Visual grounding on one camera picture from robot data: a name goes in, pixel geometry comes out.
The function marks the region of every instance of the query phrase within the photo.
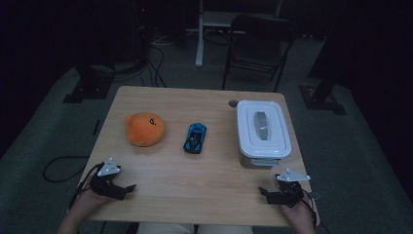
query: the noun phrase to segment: black cable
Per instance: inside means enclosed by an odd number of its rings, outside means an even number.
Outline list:
[[[149,80],[151,81],[152,87],[155,87],[154,81],[152,80],[152,71],[151,71],[150,67],[148,68],[148,72],[149,72]]]
[[[103,222],[103,225],[102,225],[102,227],[100,228],[100,234],[103,234],[103,232],[104,232],[104,228],[106,227],[106,221],[104,221]]]
[[[146,61],[143,60],[139,60],[139,61],[135,61],[134,65],[124,68],[122,70],[114,70],[114,71],[102,71],[102,70],[98,70],[98,69],[94,69],[93,70],[98,73],[98,74],[103,74],[103,75],[124,75],[124,74],[133,74],[135,72],[141,71],[142,68],[145,66]]]
[[[92,173],[95,169],[99,168],[100,166],[101,166],[101,164],[94,165],[94,166],[88,171],[88,173],[86,174],[86,176],[83,178],[83,181],[82,181],[81,183],[79,183],[78,187],[76,188],[75,193],[74,193],[73,196],[72,196],[72,199],[70,199],[70,203],[69,203],[68,210],[70,210],[70,209],[72,208],[72,206],[73,206],[73,204],[75,203],[75,201],[76,201],[77,197],[79,196],[79,194],[81,194],[82,192],[84,192],[84,191],[86,191],[86,190],[89,189],[89,188],[83,189],[83,187],[85,186],[85,183],[86,183],[86,181],[88,180],[89,176],[91,176],[91,173]]]
[[[307,196],[309,196],[310,201],[311,201],[311,211],[313,212],[313,215],[315,215],[316,218],[317,218],[317,214],[316,214],[316,212],[314,212],[314,202],[313,202],[313,199],[312,199],[310,193],[307,192],[307,191],[304,190],[304,189],[302,189],[302,190],[307,194]],[[328,234],[331,234],[330,230],[325,226],[325,224],[324,224],[322,221],[320,221],[319,224],[324,228],[324,230],[325,230]]]
[[[215,36],[215,35],[218,35],[218,36],[223,37],[223,38],[226,40],[226,42],[217,42],[217,41],[208,39],[208,37],[213,37],[213,36]],[[228,46],[228,45],[229,45],[230,38],[229,38],[228,36],[226,36],[224,33],[215,30],[215,31],[214,31],[214,34],[212,34],[212,35],[211,35],[211,34],[205,35],[205,36],[204,36],[204,41],[213,43],[213,44],[215,44],[215,45],[217,45],[217,46]]]
[[[156,72],[155,73],[155,85],[157,87],[159,87],[159,85],[158,85],[158,77],[159,77],[159,79],[161,80],[164,87],[167,88],[167,85],[165,84],[164,80],[162,79],[161,75],[159,74],[159,69],[161,68],[162,63],[164,62],[164,52],[161,49],[159,49],[157,47],[154,47],[154,46],[151,46],[151,48],[153,48],[153,49],[155,49],[155,50],[157,50],[161,53],[161,61],[159,62],[157,68],[155,68],[155,66],[152,64],[152,62],[150,60],[148,60],[149,64],[152,66],[152,68],[155,69],[155,72]]]
[[[139,77],[140,77],[140,81],[142,82],[142,87],[145,87],[145,82],[143,81],[142,72],[139,74]]]
[[[305,191],[309,195],[309,199],[312,201],[312,205],[313,205],[312,207],[306,201],[304,201],[304,199],[302,199],[300,196],[298,196],[293,191],[288,189],[288,192],[290,192],[292,195],[294,195],[296,198],[298,198],[309,209],[309,212],[311,213],[311,215],[313,217],[313,226],[316,229],[316,227],[317,227],[317,214],[314,211],[313,198],[310,196],[310,194],[306,190],[302,189],[302,191]]]
[[[61,178],[61,179],[48,178],[47,175],[46,175],[46,170],[49,168],[49,166],[50,166],[51,164],[53,164],[53,163],[56,162],[57,160],[61,160],[61,159],[87,159],[87,158],[89,158],[89,156],[61,156],[61,157],[54,158],[54,159],[52,159],[51,161],[49,161],[49,162],[46,164],[46,167],[43,169],[43,179],[46,180],[46,181],[48,181],[48,182],[52,182],[52,183],[59,183],[59,182],[68,181],[69,179],[71,179],[71,178],[77,176],[79,173],[81,173],[81,172],[85,169],[86,165],[85,165],[84,167],[82,167],[81,169],[79,169],[79,171],[76,172],[75,174],[73,174],[73,175],[71,175],[71,176],[69,176],[69,177],[66,177],[66,178]]]
[[[126,82],[126,81],[129,81],[129,80],[137,77],[137,76],[142,77],[142,73],[146,70],[147,67],[148,67],[148,65],[145,64],[145,65],[138,71],[138,73],[137,73],[136,75],[133,75],[132,77],[126,78],[126,79],[114,79],[114,80],[113,80],[113,83]]]

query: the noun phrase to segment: blue toy car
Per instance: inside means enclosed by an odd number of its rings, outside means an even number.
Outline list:
[[[189,126],[188,136],[183,148],[188,153],[199,154],[203,148],[207,127],[201,123],[194,123]]]

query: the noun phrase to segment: gray carpet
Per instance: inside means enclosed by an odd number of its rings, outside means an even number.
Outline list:
[[[157,42],[165,59],[160,74],[170,88],[221,88],[225,38],[211,33],[206,38],[204,66],[195,66],[196,35],[186,46],[166,38]],[[348,115],[309,110],[299,85],[316,85],[309,71],[321,41],[300,38],[293,46],[279,92],[285,95],[303,159],[312,177],[313,190],[321,195],[317,205],[322,222],[331,233],[412,233],[413,208],[400,187],[386,157],[363,119],[351,93],[340,86],[333,93]],[[151,50],[158,66],[161,54]],[[118,64],[118,68],[127,64]],[[61,183],[42,177],[55,157],[88,156],[94,147],[96,121],[104,121],[111,101],[124,85],[153,86],[153,69],[115,78],[107,99],[62,103],[79,79],[67,71],[50,90],[37,112],[0,161],[0,233],[56,233],[80,175]],[[227,90],[271,92],[268,74],[234,69]],[[70,176],[86,159],[64,160],[53,165],[48,177]],[[104,233],[125,233],[129,223],[108,222]],[[102,222],[85,221],[81,233],[99,233]],[[254,233],[294,233],[291,228],[254,227]],[[326,233],[318,228],[318,233]]]

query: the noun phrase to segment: lid handle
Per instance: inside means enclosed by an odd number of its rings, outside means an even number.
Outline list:
[[[270,140],[270,125],[264,111],[255,112],[255,130],[261,140]]]

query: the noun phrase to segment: chair backrest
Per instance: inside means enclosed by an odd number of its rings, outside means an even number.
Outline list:
[[[231,32],[242,31],[262,38],[291,44],[298,37],[298,27],[287,19],[265,18],[252,14],[241,14],[231,22]]]

